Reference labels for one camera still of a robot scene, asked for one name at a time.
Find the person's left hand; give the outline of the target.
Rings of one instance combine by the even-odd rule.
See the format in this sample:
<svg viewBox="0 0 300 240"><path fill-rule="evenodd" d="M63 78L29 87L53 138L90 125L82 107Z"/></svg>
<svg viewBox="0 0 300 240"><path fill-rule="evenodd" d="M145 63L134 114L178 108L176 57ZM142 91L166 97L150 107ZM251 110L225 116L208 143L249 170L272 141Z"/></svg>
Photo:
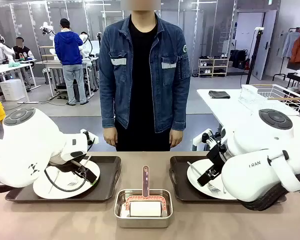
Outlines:
<svg viewBox="0 0 300 240"><path fill-rule="evenodd" d="M170 130L169 133L169 144L170 148L176 147L178 144L180 144L183 140L183 131L179 130Z"/></svg>

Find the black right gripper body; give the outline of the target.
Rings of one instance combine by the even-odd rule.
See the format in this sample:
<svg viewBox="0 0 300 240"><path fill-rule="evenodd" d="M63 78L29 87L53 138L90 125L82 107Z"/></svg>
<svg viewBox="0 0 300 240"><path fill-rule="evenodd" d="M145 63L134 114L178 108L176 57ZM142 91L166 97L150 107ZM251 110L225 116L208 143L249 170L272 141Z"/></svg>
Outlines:
<svg viewBox="0 0 300 240"><path fill-rule="evenodd" d="M207 143L207 145L209 146L209 151L206 155L207 158L215 167L223 167L226 162L224 157L224 154L226 153L226 145L215 142Z"/></svg>

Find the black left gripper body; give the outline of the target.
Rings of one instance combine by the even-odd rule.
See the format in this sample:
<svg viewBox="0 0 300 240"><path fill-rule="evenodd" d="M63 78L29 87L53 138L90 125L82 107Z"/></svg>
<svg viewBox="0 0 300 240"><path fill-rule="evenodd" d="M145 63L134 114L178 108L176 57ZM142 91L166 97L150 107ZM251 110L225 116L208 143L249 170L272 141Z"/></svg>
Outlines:
<svg viewBox="0 0 300 240"><path fill-rule="evenodd" d="M68 173L77 169L77 165L72 163L72 159L64 160L61 157L52 157L47 166L55 167L63 173Z"/></svg>

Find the person's right hand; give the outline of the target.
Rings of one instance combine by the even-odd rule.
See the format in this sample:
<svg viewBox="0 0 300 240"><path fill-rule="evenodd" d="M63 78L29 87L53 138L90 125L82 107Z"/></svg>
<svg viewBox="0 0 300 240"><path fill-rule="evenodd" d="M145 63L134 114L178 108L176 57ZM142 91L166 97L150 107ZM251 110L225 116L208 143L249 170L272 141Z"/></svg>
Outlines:
<svg viewBox="0 0 300 240"><path fill-rule="evenodd" d="M104 128L103 138L107 144L116 147L118 143L117 129L115 127Z"/></svg>

